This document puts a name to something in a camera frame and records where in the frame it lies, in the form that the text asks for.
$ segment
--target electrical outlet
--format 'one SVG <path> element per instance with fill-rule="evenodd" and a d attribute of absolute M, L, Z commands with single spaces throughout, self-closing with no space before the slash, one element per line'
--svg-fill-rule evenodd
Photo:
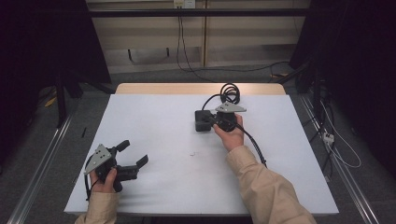
<path fill-rule="evenodd" d="M 174 8 L 184 8 L 184 0 L 174 0 Z"/>
<path fill-rule="evenodd" d="M 184 0 L 183 8 L 195 8 L 195 0 Z"/>

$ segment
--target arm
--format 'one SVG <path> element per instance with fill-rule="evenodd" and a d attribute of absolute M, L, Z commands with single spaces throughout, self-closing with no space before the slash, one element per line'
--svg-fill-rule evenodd
<path fill-rule="evenodd" d="M 90 172 L 92 194 L 88 205 L 87 214 L 78 217 L 76 224 L 109 224 L 115 223 L 117 219 L 117 207 L 119 204 L 119 195 L 114 192 L 113 183 L 117 176 L 117 170 L 112 169 L 105 183 L 100 183 L 95 171 Z"/>
<path fill-rule="evenodd" d="M 242 126 L 242 117 L 236 115 L 236 119 Z M 240 130 L 226 133 L 217 125 L 214 129 L 229 151 L 227 162 L 238 177 L 242 200 L 254 223 L 316 223 L 299 204 L 293 185 L 256 161 L 244 146 Z"/>

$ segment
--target white table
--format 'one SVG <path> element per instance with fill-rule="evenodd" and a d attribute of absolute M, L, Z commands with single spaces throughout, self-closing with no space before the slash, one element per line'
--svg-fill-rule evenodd
<path fill-rule="evenodd" d="M 219 84 L 195 85 L 208 90 Z M 254 85 L 252 89 L 265 88 L 265 84 Z M 213 131 L 194 130 L 194 111 L 218 92 L 172 93 L 115 94 L 109 100 L 87 159 L 99 144 L 114 147 L 127 139 L 131 145 L 118 154 L 119 165 L 133 165 L 146 154 L 149 159 L 136 180 L 122 182 L 118 212 L 137 216 L 248 215 L 220 139 Z M 338 213 L 289 96 L 241 93 L 240 105 L 247 109 L 241 113 L 244 126 L 262 149 L 268 167 L 294 185 L 300 203 L 314 216 Z M 220 100 L 215 98 L 206 108 L 217 105 Z M 254 151 L 248 138 L 245 143 Z M 67 213 L 87 210 L 83 168 L 64 209 Z"/>

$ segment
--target handheld controller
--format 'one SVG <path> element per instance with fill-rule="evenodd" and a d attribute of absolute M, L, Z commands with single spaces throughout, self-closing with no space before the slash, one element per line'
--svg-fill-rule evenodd
<path fill-rule="evenodd" d="M 123 141 L 116 147 L 106 148 L 102 144 L 95 150 L 95 152 L 88 159 L 87 165 L 85 167 L 85 178 L 87 194 L 90 197 L 88 190 L 88 180 L 87 174 L 95 170 L 97 176 L 102 182 L 106 181 L 106 177 L 110 172 L 111 168 L 115 167 L 117 169 L 116 180 L 114 181 L 113 188 L 116 192 L 122 191 L 121 181 L 137 179 L 137 173 L 139 169 L 142 168 L 149 161 L 148 155 L 141 158 L 136 162 L 136 165 L 132 166 L 120 166 L 117 165 L 116 156 L 117 152 L 122 152 L 125 148 L 130 145 L 128 140 Z"/>

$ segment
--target small white object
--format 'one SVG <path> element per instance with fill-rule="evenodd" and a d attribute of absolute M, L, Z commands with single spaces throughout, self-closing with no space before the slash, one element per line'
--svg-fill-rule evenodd
<path fill-rule="evenodd" d="M 184 0 L 183 8 L 195 8 L 195 0 Z"/>
<path fill-rule="evenodd" d="M 226 103 L 216 107 L 216 111 L 223 112 L 223 113 L 233 113 L 233 112 L 246 112 L 247 110 L 242 106 L 235 105 L 230 102 L 226 102 Z"/>
<path fill-rule="evenodd" d="M 102 165 L 105 161 L 111 158 L 110 153 L 108 153 L 107 148 L 105 148 L 102 144 L 95 150 L 92 154 L 91 160 L 85 168 L 84 175 L 90 173 L 90 171 L 96 169 L 96 167 Z"/>
<path fill-rule="evenodd" d="M 184 0 L 174 0 L 174 8 L 183 8 Z"/>
<path fill-rule="evenodd" d="M 324 133 L 323 141 L 324 141 L 324 143 L 329 144 L 329 146 L 331 146 L 332 143 L 334 142 L 334 135 L 332 135 L 330 133 Z"/>

